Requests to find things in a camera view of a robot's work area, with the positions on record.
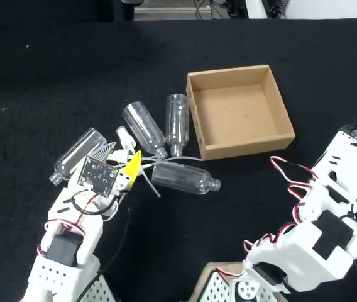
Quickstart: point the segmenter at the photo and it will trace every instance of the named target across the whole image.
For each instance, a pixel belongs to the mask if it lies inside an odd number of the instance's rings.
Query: white wire
[[[199,162],[203,162],[203,159],[199,159],[198,157],[192,157],[192,156],[176,156],[176,157],[169,157],[168,159],[156,159],[154,157],[144,157],[142,158],[143,160],[151,160],[153,162],[161,161],[163,162],[164,160],[166,161],[171,161],[171,160],[177,160],[177,159],[190,159],[190,160],[196,160]]]
[[[104,222],[110,221],[110,220],[112,220],[112,218],[113,218],[114,216],[116,216],[116,214],[117,214],[117,212],[118,212],[119,205],[123,202],[123,199],[126,197],[127,194],[128,194],[128,193],[123,193],[123,194],[121,195],[119,201],[118,201],[118,202],[117,202],[117,201],[114,202],[114,203],[117,204],[116,209],[114,210],[114,212],[112,213],[112,215],[110,215],[110,217],[107,217],[106,219],[103,219]]]
[[[298,200],[302,200],[302,198],[300,198],[300,196],[297,194],[297,193],[294,193],[292,190],[291,190],[291,187],[287,187],[287,191],[293,195],[294,197],[296,197]]]
[[[292,184],[301,184],[301,185],[305,185],[305,186],[309,185],[306,182],[293,181],[290,178],[288,178],[286,173],[282,170],[282,168],[279,167],[279,165],[274,161],[275,159],[279,160],[281,162],[287,162],[287,160],[285,160],[285,159],[283,159],[283,158],[281,158],[279,156],[271,156],[270,157],[270,161],[271,161],[272,165],[276,168],[276,170],[278,170],[281,173],[281,175],[283,176],[284,179],[286,179],[288,182],[290,182]]]
[[[154,187],[152,182],[149,180],[149,178],[146,175],[145,170],[142,168],[142,166],[141,166],[141,170],[142,170],[142,174],[143,174],[143,177],[145,178],[146,182],[149,184],[149,186],[151,187],[153,192],[155,192],[156,196],[158,196],[160,198],[160,196],[161,196],[160,193],[158,192],[158,190],[156,190],[156,188]]]
[[[247,245],[249,245],[249,246],[251,246],[251,248],[253,248],[254,244],[252,242],[250,242],[249,240],[243,241],[243,247],[244,247],[245,251],[247,253],[249,253],[251,249],[248,249]]]
[[[116,209],[114,210],[114,212],[113,212],[109,217],[107,217],[106,219],[103,219],[104,222],[110,221],[110,220],[112,220],[112,218],[113,218],[114,216],[116,216],[116,214],[117,214],[117,212],[118,212],[118,205],[119,205],[119,203],[118,203],[117,201],[115,201],[114,203],[116,204]]]

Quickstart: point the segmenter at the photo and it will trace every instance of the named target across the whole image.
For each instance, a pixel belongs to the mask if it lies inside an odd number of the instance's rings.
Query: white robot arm
[[[68,186],[48,212],[46,233],[37,247],[38,256],[21,301],[76,302],[97,275],[100,263],[93,251],[103,233],[104,222],[116,214],[131,182],[123,169],[111,168],[92,157],[78,163]],[[93,183],[87,181],[89,176],[93,177]],[[107,194],[94,188],[96,181],[102,184],[101,190],[107,189]],[[108,218],[103,220],[100,214]],[[115,302],[115,298],[103,276],[99,276],[81,301]]]
[[[295,221],[276,235],[244,241],[243,273],[227,274],[236,277],[230,282],[231,302],[273,301],[273,296],[266,299],[270,292],[313,290],[342,279],[357,259],[357,130],[340,130],[312,169],[298,165],[311,172],[308,183],[288,179],[277,160],[287,161],[271,157],[290,182],[288,190],[300,199],[293,209]],[[295,187],[304,189],[305,196]]]

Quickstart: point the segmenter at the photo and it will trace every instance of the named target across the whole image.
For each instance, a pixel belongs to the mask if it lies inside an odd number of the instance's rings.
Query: cardboard box
[[[187,96],[204,160],[285,149],[295,138],[267,65],[191,72]]]

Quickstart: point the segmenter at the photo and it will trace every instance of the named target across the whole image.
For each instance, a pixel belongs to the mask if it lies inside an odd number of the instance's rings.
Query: black fabric surface
[[[88,127],[109,139],[121,110],[143,101],[164,127],[164,100],[190,71],[269,64],[297,139],[282,152],[312,165],[340,126],[357,123],[357,20],[168,21],[0,30],[0,301],[24,293],[47,211],[60,192],[48,176]],[[185,155],[199,156],[191,128]],[[296,200],[260,154],[191,164],[222,180],[195,196],[138,180],[96,248],[123,302],[185,301],[208,262],[244,258],[241,242],[275,232]],[[289,301],[357,301],[354,269]]]

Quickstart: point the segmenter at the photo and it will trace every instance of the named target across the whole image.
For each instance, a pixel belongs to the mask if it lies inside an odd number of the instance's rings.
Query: clear plastic bottle
[[[107,140],[96,129],[89,128],[54,164],[54,173],[49,180],[58,186],[69,180],[77,164],[86,155],[107,144]]]
[[[205,194],[210,190],[218,191],[221,188],[221,181],[213,179],[204,169],[165,161],[156,163],[152,182],[159,186],[194,194]]]
[[[183,148],[189,142],[190,113],[187,96],[172,94],[166,101],[166,142],[172,156],[181,156]]]
[[[142,148],[157,158],[164,159],[165,137],[141,102],[133,102],[123,109],[123,117]]]

